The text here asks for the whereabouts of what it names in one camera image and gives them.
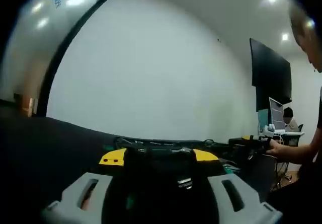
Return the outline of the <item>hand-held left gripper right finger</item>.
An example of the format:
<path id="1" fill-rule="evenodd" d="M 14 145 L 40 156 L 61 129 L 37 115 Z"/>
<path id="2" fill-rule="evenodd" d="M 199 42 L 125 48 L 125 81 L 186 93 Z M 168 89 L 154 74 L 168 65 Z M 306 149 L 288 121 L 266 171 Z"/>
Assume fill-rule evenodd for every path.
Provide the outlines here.
<path id="1" fill-rule="evenodd" d="M 173 196 L 178 223 L 278 223 L 282 218 L 215 154 L 181 148 L 173 156 L 182 171 Z"/>

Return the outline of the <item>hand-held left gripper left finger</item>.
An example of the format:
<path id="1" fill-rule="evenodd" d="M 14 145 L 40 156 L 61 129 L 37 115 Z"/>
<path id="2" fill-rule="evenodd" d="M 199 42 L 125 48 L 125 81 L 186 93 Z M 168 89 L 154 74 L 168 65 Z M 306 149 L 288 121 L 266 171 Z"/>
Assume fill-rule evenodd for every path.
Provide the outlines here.
<path id="1" fill-rule="evenodd" d="M 102 156 L 45 207 L 45 223 L 149 223 L 151 148 L 127 147 Z"/>

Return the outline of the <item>person's right hand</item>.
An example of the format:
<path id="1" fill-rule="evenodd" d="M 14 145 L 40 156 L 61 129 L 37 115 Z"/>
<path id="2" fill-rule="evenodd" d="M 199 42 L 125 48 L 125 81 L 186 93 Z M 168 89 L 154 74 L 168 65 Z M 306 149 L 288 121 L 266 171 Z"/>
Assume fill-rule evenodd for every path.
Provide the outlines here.
<path id="1" fill-rule="evenodd" d="M 271 140 L 269 143 L 269 149 L 266 150 L 266 154 L 277 158 L 281 158 L 284 155 L 285 148 L 286 146 Z"/>

